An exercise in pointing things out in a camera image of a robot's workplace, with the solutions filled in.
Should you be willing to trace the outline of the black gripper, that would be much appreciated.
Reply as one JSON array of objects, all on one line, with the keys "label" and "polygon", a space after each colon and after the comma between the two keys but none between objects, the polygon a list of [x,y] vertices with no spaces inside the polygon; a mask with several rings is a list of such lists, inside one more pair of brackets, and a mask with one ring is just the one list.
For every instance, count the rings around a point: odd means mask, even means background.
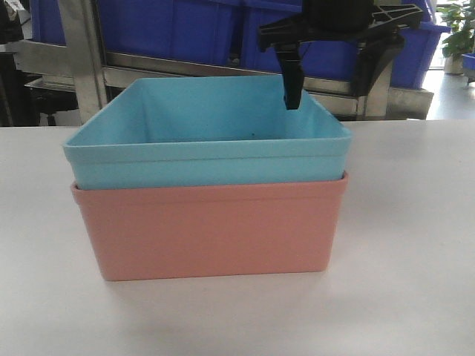
[{"label": "black gripper", "polygon": [[258,47],[275,48],[287,110],[301,103],[304,71],[299,44],[365,40],[350,82],[354,97],[367,96],[384,69],[401,53],[399,30],[416,29],[423,10],[414,4],[377,5],[374,1],[303,1],[301,12],[258,29]]}]

